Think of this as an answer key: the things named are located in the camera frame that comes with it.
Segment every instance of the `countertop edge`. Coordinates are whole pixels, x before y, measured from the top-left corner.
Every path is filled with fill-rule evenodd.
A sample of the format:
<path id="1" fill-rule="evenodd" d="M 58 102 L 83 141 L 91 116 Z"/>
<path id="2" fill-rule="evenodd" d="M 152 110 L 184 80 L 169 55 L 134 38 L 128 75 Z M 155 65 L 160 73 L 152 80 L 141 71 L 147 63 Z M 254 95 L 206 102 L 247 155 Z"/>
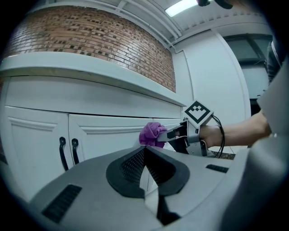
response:
<path id="1" fill-rule="evenodd" d="M 131 90 L 178 106 L 186 106 L 185 101 L 178 94 L 159 83 L 135 71 L 86 55 L 34 52 L 3 59 L 0 65 L 0 77 L 21 75 L 82 79 Z"/>

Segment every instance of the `human arm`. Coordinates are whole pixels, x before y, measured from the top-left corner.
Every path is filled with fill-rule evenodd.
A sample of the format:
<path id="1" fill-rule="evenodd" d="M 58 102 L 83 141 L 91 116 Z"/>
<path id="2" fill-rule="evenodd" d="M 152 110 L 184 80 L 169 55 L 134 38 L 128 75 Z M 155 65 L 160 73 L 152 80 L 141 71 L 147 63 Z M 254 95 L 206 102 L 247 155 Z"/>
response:
<path id="1" fill-rule="evenodd" d="M 223 126 L 223 129 L 225 146 L 249 146 L 271 133 L 262 111 L 241 123 Z M 208 148 L 221 146 L 222 143 L 222 134 L 218 126 L 202 126 L 200 138 L 206 142 Z"/>

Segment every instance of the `white cabinet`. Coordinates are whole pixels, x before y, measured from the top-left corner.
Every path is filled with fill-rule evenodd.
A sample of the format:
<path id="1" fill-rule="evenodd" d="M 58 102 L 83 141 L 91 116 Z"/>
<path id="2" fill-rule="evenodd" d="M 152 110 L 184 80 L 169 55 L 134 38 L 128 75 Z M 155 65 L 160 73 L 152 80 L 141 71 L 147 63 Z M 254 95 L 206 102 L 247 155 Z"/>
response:
<path id="1" fill-rule="evenodd" d="M 153 119 L 69 114 L 69 137 L 78 140 L 79 162 L 139 145 L 139 134 Z"/>
<path id="2" fill-rule="evenodd" d="M 73 166 L 68 114 L 5 106 L 3 122 L 5 156 L 26 200 L 65 172 L 60 137 L 66 140 L 63 154 L 67 166 Z"/>

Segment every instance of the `black cable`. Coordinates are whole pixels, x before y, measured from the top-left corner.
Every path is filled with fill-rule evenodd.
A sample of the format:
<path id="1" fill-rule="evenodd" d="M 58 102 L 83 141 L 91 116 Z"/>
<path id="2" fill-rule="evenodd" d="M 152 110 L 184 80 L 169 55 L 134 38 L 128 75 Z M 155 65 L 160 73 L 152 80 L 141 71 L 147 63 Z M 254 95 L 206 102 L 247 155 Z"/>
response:
<path id="1" fill-rule="evenodd" d="M 218 151 L 218 153 L 215 155 L 215 158 L 220 158 L 222 153 L 223 153 L 223 149 L 224 149 L 224 146 L 225 146 L 225 132 L 224 132 L 224 129 L 223 129 L 223 126 L 221 124 L 221 121 L 216 117 L 216 116 L 212 116 L 212 118 L 216 121 L 216 123 L 218 124 L 220 130 L 221 130 L 221 134 L 222 134 L 222 143 L 221 143 L 221 147 Z"/>

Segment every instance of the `brick wall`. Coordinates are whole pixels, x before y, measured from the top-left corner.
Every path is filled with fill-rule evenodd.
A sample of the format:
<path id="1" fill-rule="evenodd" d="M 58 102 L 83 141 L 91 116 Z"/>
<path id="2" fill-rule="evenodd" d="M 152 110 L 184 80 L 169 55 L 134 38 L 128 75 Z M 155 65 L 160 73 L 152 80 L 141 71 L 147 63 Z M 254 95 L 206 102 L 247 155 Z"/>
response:
<path id="1" fill-rule="evenodd" d="M 57 6 L 28 15 L 12 35 L 4 57 L 38 51 L 110 61 L 176 91 L 170 51 L 139 26 L 105 11 Z"/>

